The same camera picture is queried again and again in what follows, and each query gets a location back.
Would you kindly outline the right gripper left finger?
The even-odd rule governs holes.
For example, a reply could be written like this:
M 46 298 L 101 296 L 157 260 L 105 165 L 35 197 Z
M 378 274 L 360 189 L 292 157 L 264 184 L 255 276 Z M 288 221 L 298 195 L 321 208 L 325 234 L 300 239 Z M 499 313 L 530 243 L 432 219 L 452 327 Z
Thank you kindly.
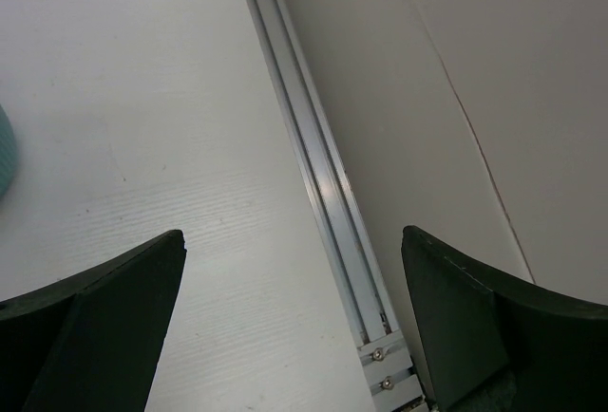
M 185 259 L 172 230 L 2 302 L 2 410 L 143 411 Z

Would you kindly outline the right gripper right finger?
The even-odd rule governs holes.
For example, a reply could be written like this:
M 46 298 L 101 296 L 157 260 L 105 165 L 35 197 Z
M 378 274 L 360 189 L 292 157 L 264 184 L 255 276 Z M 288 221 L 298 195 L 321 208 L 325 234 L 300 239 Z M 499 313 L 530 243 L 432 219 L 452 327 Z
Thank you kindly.
M 606 410 L 606 306 L 490 267 L 415 226 L 401 253 L 439 410 Z

